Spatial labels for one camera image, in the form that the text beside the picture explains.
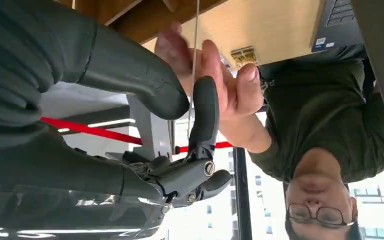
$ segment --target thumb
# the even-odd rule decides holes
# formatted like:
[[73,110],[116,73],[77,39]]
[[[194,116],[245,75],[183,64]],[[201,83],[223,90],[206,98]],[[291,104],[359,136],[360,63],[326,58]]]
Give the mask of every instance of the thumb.
[[237,73],[236,81],[237,112],[241,115],[257,112],[264,100],[257,67],[252,63],[243,66]]

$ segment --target person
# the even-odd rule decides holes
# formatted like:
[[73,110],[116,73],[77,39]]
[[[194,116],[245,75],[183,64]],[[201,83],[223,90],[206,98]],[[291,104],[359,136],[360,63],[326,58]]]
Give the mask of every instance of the person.
[[[181,31],[173,23],[161,32],[155,54],[191,94],[193,49]],[[364,55],[363,46],[353,46],[259,69],[246,64],[234,78],[212,41],[197,51],[196,76],[211,76],[217,86],[220,132],[246,148],[264,173],[288,184],[290,239],[360,238],[357,201],[345,184],[384,170],[384,104],[378,86],[363,97]],[[269,85],[264,93],[262,85]],[[265,127],[254,114],[264,97]]]

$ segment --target laptop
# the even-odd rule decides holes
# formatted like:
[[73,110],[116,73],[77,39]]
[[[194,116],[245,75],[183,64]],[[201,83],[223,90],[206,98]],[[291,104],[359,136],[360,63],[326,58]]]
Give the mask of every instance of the laptop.
[[363,43],[351,0],[325,0],[311,51]]

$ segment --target ceiling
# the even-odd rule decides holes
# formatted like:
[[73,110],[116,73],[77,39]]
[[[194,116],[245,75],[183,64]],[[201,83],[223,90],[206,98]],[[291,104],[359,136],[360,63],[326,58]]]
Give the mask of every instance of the ceiling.
[[42,116],[66,118],[127,105],[125,94],[59,82],[42,94]]

